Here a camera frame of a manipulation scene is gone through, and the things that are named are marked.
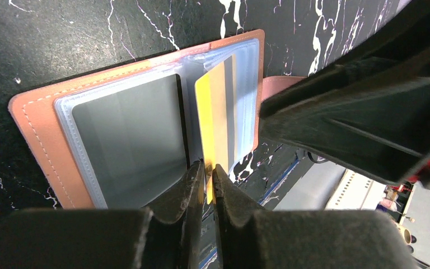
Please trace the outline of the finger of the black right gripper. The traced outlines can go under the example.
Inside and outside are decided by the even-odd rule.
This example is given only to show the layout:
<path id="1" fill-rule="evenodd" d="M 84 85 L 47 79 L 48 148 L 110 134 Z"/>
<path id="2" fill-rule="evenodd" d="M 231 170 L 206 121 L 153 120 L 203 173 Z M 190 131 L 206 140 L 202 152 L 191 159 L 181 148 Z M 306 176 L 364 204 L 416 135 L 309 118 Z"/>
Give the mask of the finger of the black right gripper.
<path id="1" fill-rule="evenodd" d="M 411 1 L 362 44 L 314 75 L 267 98 L 263 112 L 277 112 L 340 90 L 404 62 L 430 46 L 430 1 Z"/>
<path id="2" fill-rule="evenodd" d="M 372 179 L 430 185 L 430 51 L 336 64 L 261 106 L 261 134 Z"/>

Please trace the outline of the pink leather card holder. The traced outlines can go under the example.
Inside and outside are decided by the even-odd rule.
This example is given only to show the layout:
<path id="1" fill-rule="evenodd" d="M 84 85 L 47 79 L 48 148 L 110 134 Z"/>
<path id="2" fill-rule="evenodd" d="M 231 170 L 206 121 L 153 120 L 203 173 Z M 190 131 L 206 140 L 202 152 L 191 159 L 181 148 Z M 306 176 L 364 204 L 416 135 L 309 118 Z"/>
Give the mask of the pink leather card holder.
<path id="1" fill-rule="evenodd" d="M 188 55 L 212 51 L 250 39 L 258 39 L 260 43 L 259 64 L 263 64 L 265 32 L 253 30 L 14 96 L 8 104 L 8 110 L 61 206 L 64 209 L 95 208 L 95 203 L 90 197 L 60 126 L 54 109 L 56 99 L 96 86 L 106 86 L 122 79 L 132 78 L 144 71 L 175 63 Z"/>

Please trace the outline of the yellow credit card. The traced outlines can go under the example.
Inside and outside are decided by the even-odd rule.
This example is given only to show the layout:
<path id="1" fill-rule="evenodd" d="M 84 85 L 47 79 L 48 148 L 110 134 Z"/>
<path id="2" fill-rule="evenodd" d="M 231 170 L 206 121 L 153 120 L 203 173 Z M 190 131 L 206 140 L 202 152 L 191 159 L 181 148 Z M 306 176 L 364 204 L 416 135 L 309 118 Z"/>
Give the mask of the yellow credit card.
<path id="1" fill-rule="evenodd" d="M 227 93 L 233 90 L 233 56 L 220 62 L 195 82 L 195 98 L 206 172 L 206 203 L 213 201 L 213 169 L 231 167 Z"/>

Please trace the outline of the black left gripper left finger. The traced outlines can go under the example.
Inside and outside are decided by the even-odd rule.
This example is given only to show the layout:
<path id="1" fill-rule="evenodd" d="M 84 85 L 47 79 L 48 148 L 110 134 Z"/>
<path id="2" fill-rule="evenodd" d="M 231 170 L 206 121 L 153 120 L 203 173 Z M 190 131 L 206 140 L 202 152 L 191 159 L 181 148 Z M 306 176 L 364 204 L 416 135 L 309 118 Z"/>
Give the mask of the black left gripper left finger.
<path id="1" fill-rule="evenodd" d="M 15 212 L 0 224 L 0 268 L 198 268 L 205 170 L 137 210 Z"/>

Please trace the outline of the grey card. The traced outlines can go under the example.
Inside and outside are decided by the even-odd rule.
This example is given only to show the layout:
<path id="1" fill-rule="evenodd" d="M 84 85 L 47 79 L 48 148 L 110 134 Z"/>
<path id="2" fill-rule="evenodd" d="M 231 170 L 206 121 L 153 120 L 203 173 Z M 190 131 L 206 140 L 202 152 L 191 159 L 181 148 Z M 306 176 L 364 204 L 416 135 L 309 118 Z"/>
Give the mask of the grey card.
<path id="1" fill-rule="evenodd" d="M 108 208 L 143 207 L 186 172 L 180 100 L 174 74 L 72 108 Z"/>

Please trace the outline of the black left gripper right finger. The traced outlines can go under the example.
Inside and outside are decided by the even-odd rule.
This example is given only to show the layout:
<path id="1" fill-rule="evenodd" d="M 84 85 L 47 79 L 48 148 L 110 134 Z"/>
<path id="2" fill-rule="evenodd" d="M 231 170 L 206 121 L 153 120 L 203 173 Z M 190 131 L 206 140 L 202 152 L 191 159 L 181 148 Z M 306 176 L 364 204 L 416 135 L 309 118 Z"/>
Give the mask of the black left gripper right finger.
<path id="1" fill-rule="evenodd" d="M 403 239 L 377 211 L 271 211 L 212 173 L 220 268 L 416 268 Z"/>

